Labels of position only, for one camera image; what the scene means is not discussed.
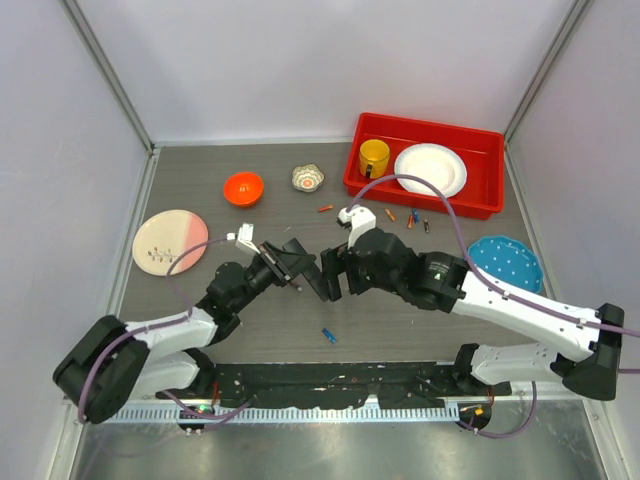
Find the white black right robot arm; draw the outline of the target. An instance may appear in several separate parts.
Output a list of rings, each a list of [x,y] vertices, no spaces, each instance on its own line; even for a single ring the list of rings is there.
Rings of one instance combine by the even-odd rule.
[[[622,349],[624,311],[605,303],[597,309],[556,302],[473,270],[456,256],[417,253],[396,235],[373,228],[354,243],[321,254],[331,300],[342,293],[379,289],[426,311],[441,311],[492,322],[530,338],[528,345],[463,345],[451,371],[465,395],[503,382],[559,382],[571,392],[612,401]]]

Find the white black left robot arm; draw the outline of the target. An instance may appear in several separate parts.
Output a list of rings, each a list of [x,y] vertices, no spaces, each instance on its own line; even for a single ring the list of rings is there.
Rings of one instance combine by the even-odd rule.
[[[248,265],[221,264],[204,297],[183,313],[133,323],[100,318],[56,367],[53,381],[76,405],[79,421],[92,424],[130,399],[213,395],[215,366],[203,348],[225,340],[239,326],[240,311],[270,286],[317,277],[315,260],[297,239],[281,247],[264,242]]]

